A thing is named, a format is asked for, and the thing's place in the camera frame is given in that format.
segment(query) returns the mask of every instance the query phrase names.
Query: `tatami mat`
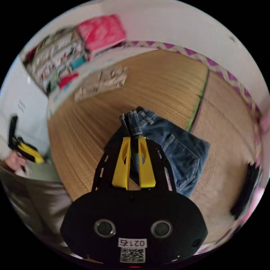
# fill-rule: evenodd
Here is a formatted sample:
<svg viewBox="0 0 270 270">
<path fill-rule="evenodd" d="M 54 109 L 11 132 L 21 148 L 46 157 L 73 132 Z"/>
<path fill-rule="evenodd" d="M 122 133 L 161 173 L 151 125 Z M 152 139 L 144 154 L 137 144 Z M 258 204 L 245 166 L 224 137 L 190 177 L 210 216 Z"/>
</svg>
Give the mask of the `tatami mat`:
<svg viewBox="0 0 270 270">
<path fill-rule="evenodd" d="M 255 159 L 251 115 L 223 79 L 210 73 L 192 133 L 211 145 L 191 199 L 208 228 L 205 243 L 221 238 L 233 225 L 230 209 L 243 186 L 247 164 Z"/>
<path fill-rule="evenodd" d="M 128 68 L 122 89 L 80 103 L 71 95 L 48 121 L 54 162 L 73 200 L 91 191 L 103 147 L 120 127 L 121 114 L 142 106 L 185 129 L 208 74 L 206 65 L 165 50 L 117 65 Z"/>
</svg>

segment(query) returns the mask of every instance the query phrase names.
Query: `jeans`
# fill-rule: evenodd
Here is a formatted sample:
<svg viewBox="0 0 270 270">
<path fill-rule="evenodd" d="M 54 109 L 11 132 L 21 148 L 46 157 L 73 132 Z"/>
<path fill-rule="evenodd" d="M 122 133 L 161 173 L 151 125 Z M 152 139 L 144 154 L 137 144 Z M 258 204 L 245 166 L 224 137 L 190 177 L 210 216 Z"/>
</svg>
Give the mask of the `jeans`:
<svg viewBox="0 0 270 270">
<path fill-rule="evenodd" d="M 144 136 L 153 140 L 161 145 L 171 164 L 176 191 L 189 197 L 206 162 L 209 143 L 141 107 L 121 115 L 120 121 L 122 126 L 109 140 L 105 149 L 123 137 Z M 137 184 L 138 172 L 138 154 L 131 153 L 130 178 Z"/>
</svg>

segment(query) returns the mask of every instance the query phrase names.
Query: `red cloth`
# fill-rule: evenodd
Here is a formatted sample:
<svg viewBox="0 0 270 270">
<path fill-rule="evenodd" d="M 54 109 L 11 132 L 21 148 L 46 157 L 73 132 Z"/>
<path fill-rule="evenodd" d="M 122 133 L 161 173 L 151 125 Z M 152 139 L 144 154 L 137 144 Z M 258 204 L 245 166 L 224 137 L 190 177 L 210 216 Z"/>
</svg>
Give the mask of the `red cloth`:
<svg viewBox="0 0 270 270">
<path fill-rule="evenodd" d="M 67 76 L 64 76 L 62 77 L 61 81 L 58 83 L 59 85 L 59 88 L 63 88 L 65 87 L 67 84 L 69 84 L 74 78 L 78 77 L 79 76 L 79 73 L 78 72 L 75 72 L 73 74 L 70 74 L 70 75 L 67 75 Z"/>
</svg>

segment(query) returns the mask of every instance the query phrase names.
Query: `printed number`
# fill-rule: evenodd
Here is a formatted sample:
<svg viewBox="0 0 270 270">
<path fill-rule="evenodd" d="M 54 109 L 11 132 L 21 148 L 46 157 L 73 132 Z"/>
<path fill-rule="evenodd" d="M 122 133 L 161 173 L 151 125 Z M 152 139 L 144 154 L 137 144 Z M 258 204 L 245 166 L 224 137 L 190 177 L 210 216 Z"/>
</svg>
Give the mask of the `printed number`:
<svg viewBox="0 0 270 270">
<path fill-rule="evenodd" d="M 146 248 L 147 240 L 146 239 L 126 239 L 119 238 L 118 247 L 124 248 Z"/>
</svg>

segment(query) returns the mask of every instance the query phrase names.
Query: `pink cloth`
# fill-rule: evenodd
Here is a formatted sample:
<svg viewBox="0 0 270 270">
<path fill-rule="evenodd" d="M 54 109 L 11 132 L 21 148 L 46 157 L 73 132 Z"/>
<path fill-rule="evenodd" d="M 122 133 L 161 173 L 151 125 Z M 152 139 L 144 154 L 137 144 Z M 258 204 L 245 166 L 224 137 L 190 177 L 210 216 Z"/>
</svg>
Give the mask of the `pink cloth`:
<svg viewBox="0 0 270 270">
<path fill-rule="evenodd" d="M 263 135 L 265 135 L 266 133 L 269 132 L 269 130 L 270 130 L 270 109 L 260 119 L 260 128 L 261 128 Z"/>
<path fill-rule="evenodd" d="M 86 47 L 93 55 L 127 38 L 121 21 L 116 14 L 86 20 L 77 25 L 77 29 L 84 39 Z"/>
<path fill-rule="evenodd" d="M 255 208 L 259 204 L 259 202 L 263 196 L 263 193 L 264 193 L 264 188 L 258 187 L 256 189 L 256 191 L 253 194 L 253 198 L 252 198 L 252 201 L 251 201 L 251 204 L 249 206 L 247 213 L 241 218 L 241 221 L 243 223 L 245 223 L 250 218 L 251 214 L 254 212 Z"/>
</svg>

